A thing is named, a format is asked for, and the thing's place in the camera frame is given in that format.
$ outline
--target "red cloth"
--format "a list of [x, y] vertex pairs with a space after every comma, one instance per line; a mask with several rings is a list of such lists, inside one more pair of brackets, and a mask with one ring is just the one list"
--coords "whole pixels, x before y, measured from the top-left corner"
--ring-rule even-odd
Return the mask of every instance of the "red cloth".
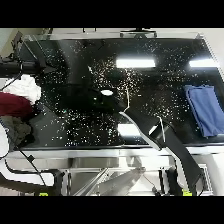
[[26, 117], [32, 113], [30, 101], [22, 96], [0, 92], [0, 116]]

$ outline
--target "table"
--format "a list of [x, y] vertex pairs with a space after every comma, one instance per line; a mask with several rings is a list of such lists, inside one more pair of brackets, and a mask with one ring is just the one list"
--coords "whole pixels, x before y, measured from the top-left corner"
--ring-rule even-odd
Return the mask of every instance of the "table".
[[[60, 39], [60, 35], [50, 40], [43, 36], [25, 39], [20, 50], [23, 59], [33, 59], [30, 52], [35, 54], [41, 49], [57, 70], [36, 79], [42, 87], [37, 105], [41, 112], [30, 120], [35, 140], [24, 150], [150, 147], [127, 119], [113, 114], [110, 108], [95, 105], [97, 95], [85, 94], [86, 89], [111, 90], [126, 101], [128, 88], [130, 106], [144, 115], [168, 120], [185, 146], [223, 145], [224, 135], [202, 137], [183, 89], [189, 84], [215, 86], [220, 106], [224, 107], [224, 85], [218, 67], [200, 67], [207, 59], [215, 62], [203, 36], [138, 39], [101, 35], [94, 39], [88, 34], [73, 35], [73, 39]], [[146, 59], [155, 67], [118, 68], [120, 59]], [[88, 113], [81, 105], [88, 105]]]

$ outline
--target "pile of clothes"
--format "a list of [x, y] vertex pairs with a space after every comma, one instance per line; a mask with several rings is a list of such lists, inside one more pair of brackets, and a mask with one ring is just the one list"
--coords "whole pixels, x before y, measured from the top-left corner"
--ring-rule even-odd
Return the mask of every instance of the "pile of clothes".
[[31, 133], [30, 125], [24, 119], [33, 112], [32, 106], [40, 97], [41, 87], [30, 75], [22, 75], [21, 80], [14, 81], [0, 92], [0, 123], [11, 137], [8, 139], [10, 151], [14, 149], [14, 143], [19, 145]]

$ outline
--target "glossy black surface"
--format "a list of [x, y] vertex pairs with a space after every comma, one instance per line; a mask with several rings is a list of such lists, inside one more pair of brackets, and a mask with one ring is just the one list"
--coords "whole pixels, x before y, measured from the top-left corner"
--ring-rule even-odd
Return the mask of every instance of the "glossy black surface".
[[[190, 145], [224, 143], [224, 135], [203, 138], [187, 103], [184, 85], [212, 85], [224, 106], [224, 85], [217, 68], [191, 68], [190, 60], [211, 58], [202, 39], [95, 39], [39, 41], [56, 72], [41, 75], [38, 107], [31, 120], [35, 141], [26, 148], [145, 145], [140, 137], [121, 136], [118, 124], [130, 123], [102, 103], [97, 91], [110, 89], [145, 115], [172, 123], [180, 140]], [[35, 53], [40, 46], [27, 42]], [[32, 59], [23, 45], [23, 59]], [[155, 68], [119, 69], [117, 58], [154, 59]]]

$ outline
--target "folded blue cloth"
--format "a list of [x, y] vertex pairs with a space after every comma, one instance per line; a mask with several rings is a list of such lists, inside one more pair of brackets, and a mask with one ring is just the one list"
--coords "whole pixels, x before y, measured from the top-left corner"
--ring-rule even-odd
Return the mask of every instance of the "folded blue cloth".
[[224, 113], [215, 95], [214, 86], [184, 87], [187, 100], [204, 137], [224, 134]]

